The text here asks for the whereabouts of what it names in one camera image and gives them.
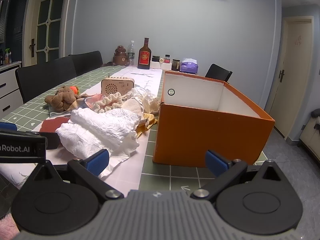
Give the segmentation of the black chair right side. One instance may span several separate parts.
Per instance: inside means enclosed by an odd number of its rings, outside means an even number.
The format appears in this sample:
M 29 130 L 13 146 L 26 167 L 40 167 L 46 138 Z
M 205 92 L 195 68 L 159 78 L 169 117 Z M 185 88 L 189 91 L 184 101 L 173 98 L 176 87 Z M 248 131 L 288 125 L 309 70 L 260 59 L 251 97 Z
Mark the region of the black chair right side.
M 206 73 L 205 77 L 228 82 L 232 74 L 232 71 L 226 70 L 218 66 L 217 64 L 212 64 L 208 69 L 208 72 Z

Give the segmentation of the black chair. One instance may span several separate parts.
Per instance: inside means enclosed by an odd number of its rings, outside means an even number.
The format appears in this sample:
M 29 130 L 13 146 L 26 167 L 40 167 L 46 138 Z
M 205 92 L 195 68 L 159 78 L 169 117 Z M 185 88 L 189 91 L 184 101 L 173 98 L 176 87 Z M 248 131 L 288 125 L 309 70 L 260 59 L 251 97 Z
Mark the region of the black chair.
M 205 77 L 228 82 L 232 74 L 232 71 L 226 70 L 218 66 L 217 64 L 212 64 L 208 69 L 208 72 L 206 73 Z
M 100 51 L 69 55 L 72 59 L 77 76 L 95 70 L 103 66 L 103 59 Z
M 76 77 L 70 56 L 15 70 L 23 103 Z

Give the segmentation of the grey waffle towel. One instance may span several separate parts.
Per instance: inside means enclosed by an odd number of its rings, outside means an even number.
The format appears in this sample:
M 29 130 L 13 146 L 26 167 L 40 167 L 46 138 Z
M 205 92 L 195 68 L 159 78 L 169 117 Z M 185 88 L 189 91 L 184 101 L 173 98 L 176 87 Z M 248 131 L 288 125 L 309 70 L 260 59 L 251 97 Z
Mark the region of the grey waffle towel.
M 144 108 L 140 99 L 130 98 L 122 104 L 122 109 L 129 110 L 136 115 L 143 117 Z

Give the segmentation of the white crinkled cloth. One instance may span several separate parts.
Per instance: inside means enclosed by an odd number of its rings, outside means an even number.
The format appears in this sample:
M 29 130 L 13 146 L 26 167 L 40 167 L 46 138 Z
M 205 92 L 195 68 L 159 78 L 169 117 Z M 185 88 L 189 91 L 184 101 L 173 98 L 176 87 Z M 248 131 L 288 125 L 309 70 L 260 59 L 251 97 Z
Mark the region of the white crinkled cloth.
M 129 159 L 139 147 L 136 128 L 140 120 L 140 116 L 122 108 L 105 113 L 80 108 L 73 110 L 69 121 L 55 132 L 63 147 L 80 159 L 86 159 L 99 150 L 107 149 L 109 163 L 99 175 L 100 178 L 104 178 L 119 164 Z

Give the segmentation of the pink yellow snack packet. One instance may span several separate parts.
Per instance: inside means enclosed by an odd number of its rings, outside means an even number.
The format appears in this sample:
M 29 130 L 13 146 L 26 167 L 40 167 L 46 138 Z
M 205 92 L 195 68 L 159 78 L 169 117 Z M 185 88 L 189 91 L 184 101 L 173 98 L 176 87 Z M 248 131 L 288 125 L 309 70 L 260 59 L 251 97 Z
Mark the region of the pink yellow snack packet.
M 95 94 L 92 96 L 88 96 L 87 94 L 80 96 L 80 98 L 76 99 L 70 106 L 69 109 L 79 109 L 79 108 L 93 108 L 93 105 L 101 100 L 104 97 L 103 94 Z

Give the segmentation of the brown plush toy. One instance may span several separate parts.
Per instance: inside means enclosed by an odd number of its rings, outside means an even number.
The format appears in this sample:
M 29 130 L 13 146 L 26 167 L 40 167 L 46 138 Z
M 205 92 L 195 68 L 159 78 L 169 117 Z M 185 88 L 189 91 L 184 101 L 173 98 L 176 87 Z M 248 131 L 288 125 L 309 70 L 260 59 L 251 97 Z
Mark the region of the brown plush toy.
M 74 94 L 70 86 L 60 87 L 54 95 L 48 95 L 44 101 L 50 105 L 54 111 L 61 113 L 69 109 L 71 104 L 79 98 L 79 95 Z

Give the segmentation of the brown bear canister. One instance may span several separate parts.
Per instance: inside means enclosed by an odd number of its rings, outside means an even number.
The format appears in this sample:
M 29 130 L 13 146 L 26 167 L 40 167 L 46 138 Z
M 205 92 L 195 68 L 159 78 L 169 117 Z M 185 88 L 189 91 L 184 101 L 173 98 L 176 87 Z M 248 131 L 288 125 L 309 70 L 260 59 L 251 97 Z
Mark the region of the brown bear canister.
M 117 46 L 113 56 L 114 66 L 128 66 L 129 58 L 123 46 Z

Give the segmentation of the cream pink knitted scrunchie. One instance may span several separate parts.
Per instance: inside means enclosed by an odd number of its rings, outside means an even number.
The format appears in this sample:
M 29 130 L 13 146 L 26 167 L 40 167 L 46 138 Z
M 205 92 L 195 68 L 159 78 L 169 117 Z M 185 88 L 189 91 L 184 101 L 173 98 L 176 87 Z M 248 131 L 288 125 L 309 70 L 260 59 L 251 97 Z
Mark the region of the cream pink knitted scrunchie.
M 105 113 L 109 110 L 121 108 L 123 105 L 122 96 L 119 92 L 115 94 L 98 94 L 94 96 L 91 110 L 95 113 Z

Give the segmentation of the cream room door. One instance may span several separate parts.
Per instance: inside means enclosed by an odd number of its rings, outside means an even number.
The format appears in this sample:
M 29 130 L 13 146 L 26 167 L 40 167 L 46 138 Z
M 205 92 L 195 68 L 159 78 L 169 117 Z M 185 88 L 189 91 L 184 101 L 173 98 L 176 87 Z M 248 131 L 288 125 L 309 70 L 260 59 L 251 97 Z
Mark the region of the cream room door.
M 313 56 L 314 17 L 283 18 L 278 63 L 266 111 L 287 138 L 302 106 Z

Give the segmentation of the white drawer cabinet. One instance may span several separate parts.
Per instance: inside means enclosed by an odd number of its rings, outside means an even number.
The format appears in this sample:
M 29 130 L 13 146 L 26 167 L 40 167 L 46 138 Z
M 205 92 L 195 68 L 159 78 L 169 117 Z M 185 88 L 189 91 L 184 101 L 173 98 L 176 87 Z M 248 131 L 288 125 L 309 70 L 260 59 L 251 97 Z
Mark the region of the white drawer cabinet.
M 21 61 L 1 66 L 0 72 L 0 117 L 3 118 L 23 105 L 23 100 L 15 76 L 15 70 L 21 67 Z

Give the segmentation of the white box stand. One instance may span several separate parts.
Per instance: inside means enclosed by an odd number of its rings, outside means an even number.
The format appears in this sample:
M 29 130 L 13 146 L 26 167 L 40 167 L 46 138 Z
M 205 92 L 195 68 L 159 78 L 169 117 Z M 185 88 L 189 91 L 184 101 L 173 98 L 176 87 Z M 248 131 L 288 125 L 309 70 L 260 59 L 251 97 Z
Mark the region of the white box stand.
M 153 69 L 162 69 L 162 70 L 171 70 L 172 68 L 172 63 L 160 63 L 160 62 L 150 62 L 150 68 Z

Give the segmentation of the black lid jar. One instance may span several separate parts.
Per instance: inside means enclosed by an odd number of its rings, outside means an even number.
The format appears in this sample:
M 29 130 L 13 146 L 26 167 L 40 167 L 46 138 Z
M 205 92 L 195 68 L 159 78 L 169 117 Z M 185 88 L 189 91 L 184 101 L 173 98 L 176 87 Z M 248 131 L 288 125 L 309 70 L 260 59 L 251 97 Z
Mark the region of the black lid jar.
M 152 62 L 159 62 L 160 61 L 160 57 L 159 56 L 153 56 L 152 57 Z

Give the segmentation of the clear water bottle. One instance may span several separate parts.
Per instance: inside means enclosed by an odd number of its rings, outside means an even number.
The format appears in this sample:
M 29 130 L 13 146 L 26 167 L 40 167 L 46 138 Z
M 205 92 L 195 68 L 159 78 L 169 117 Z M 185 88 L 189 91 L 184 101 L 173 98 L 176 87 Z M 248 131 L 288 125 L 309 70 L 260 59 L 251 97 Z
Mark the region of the clear water bottle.
M 135 42 L 132 40 L 128 50 L 127 50 L 127 56 L 129 60 L 129 65 L 133 66 L 135 63 Z

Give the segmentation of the orange knitted strawberry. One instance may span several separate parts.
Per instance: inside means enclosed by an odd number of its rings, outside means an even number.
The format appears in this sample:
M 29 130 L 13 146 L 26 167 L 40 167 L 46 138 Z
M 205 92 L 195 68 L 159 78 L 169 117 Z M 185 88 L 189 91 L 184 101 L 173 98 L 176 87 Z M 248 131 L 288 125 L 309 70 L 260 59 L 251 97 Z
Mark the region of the orange knitted strawberry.
M 79 95 L 79 94 L 80 94 L 78 87 L 76 87 L 76 86 L 70 86 L 70 89 L 74 92 L 74 94 L 76 94 L 76 95 Z

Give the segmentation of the clear bag of white items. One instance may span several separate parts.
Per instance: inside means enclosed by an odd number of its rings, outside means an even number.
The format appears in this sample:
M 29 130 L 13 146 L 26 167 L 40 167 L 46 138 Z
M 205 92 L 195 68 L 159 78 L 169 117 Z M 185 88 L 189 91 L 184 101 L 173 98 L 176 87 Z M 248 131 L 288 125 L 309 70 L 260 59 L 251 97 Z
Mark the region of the clear bag of white items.
M 154 96 L 148 89 L 136 86 L 122 96 L 123 101 L 131 98 L 135 98 L 141 102 L 145 113 L 157 114 L 159 112 L 161 100 L 159 97 Z

